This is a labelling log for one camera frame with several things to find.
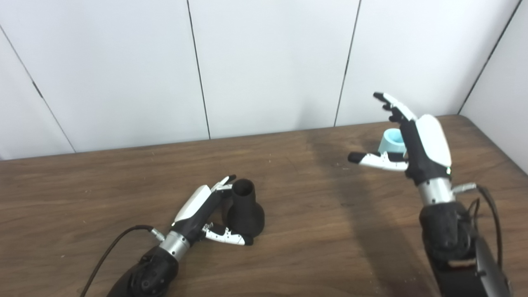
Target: black cable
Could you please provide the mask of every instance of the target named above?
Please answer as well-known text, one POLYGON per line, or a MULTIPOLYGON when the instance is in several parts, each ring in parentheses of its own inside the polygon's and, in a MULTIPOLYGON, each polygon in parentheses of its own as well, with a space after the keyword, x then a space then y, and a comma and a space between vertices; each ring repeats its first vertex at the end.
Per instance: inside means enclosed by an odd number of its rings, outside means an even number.
POLYGON ((152 231, 152 229, 154 229, 154 227, 152 226, 149 226, 149 225, 137 225, 137 226, 133 226, 131 228, 128 228, 126 229, 125 231, 123 231, 123 233, 121 233, 115 240, 114 242, 108 247, 108 249, 106 250, 106 252, 103 254, 103 256, 101 257, 101 259, 99 260, 99 262, 97 263, 96 267, 93 269, 93 272, 92 274, 90 275, 90 277, 88 278, 88 282, 86 283, 86 285, 84 286, 84 289, 82 290, 82 293, 79 297, 84 297, 86 295, 86 292, 88 291, 88 288, 90 287, 90 285, 92 284, 92 281, 93 279, 96 277, 96 274, 97 272, 99 271, 99 269, 101 268, 101 265, 102 263, 105 261, 106 257, 108 256, 108 254, 110 254, 110 251, 116 246, 116 244, 121 240, 121 238, 123 238, 123 236, 127 235, 129 232, 131 231, 134 231, 134 230, 147 230, 147 231, 152 231))
POLYGON ((473 210, 472 220, 473 220, 473 228, 478 232, 478 210, 480 209, 480 199, 477 198, 471 202, 469 205, 469 208, 467 209, 468 212, 471 212, 473 207, 475 207, 475 210, 473 210))
POLYGON ((488 202, 489 208, 492 210, 493 220, 495 221, 495 230, 497 232, 497 264, 502 268, 502 232, 501 232, 501 222, 498 218, 497 206, 493 197, 489 193, 488 189, 477 185, 478 191, 482 194, 486 202, 488 202))

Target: cable connector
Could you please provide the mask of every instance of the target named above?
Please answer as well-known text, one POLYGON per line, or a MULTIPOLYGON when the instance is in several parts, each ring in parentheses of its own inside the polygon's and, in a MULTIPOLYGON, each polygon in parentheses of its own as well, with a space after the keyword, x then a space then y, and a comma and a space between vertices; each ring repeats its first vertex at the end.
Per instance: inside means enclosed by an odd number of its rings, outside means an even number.
POLYGON ((477 184, 475 184, 474 182, 470 182, 453 187, 451 189, 451 192, 453 192, 453 194, 460 194, 475 189, 477 189, 477 184))
POLYGON ((165 240, 165 235, 163 235, 163 233, 158 231, 156 228, 152 228, 150 233, 154 234, 154 236, 156 237, 157 240, 159 240, 159 242, 163 242, 165 240))

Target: black cup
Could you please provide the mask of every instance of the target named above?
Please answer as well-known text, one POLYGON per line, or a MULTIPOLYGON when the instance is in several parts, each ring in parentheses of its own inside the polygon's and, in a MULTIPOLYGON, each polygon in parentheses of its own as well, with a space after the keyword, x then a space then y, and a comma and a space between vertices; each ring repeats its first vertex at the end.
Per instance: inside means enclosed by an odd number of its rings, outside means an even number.
POLYGON ((256 237, 264 229, 264 210, 257 203, 253 182, 237 180, 232 192, 233 206, 227 215, 228 227, 242 235, 256 237))

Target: robotic arm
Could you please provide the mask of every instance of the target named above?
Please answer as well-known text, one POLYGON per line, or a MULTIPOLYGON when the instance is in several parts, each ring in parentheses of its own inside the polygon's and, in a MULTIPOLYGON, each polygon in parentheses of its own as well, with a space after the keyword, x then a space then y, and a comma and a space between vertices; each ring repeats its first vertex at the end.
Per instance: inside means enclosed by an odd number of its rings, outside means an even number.
POLYGON ((154 231, 161 243, 141 257, 112 287, 107 297, 161 297, 178 274, 178 263, 196 242, 204 238, 222 243, 252 245, 253 238, 229 228, 207 224, 222 198, 231 193, 235 175, 225 177, 212 188, 199 187, 176 215, 168 235, 154 231))
POLYGON ((384 170, 404 171, 414 181, 423 203, 422 240, 442 296, 511 297, 509 281, 501 267, 498 215, 487 190, 474 183, 452 187, 451 155, 444 131, 435 117, 418 118, 388 94, 376 92, 374 97, 384 103, 383 109, 392 112, 389 120, 400 124, 408 159, 402 154, 387 152, 352 152, 348 160, 384 170), (499 249, 497 262, 477 230, 476 218, 456 199, 456 194, 474 189, 481 191, 493 210, 499 249))

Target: light blue cup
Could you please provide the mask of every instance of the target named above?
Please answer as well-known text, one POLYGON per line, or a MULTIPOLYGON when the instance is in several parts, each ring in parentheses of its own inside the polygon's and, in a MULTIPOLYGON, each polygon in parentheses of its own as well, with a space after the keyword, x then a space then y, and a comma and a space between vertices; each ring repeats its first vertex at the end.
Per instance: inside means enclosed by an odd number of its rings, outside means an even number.
POLYGON ((383 138, 381 139, 380 148, 378 152, 384 153, 401 153, 405 155, 407 148, 403 142, 403 137, 401 137, 401 132, 399 129, 391 128, 383 132, 383 138))

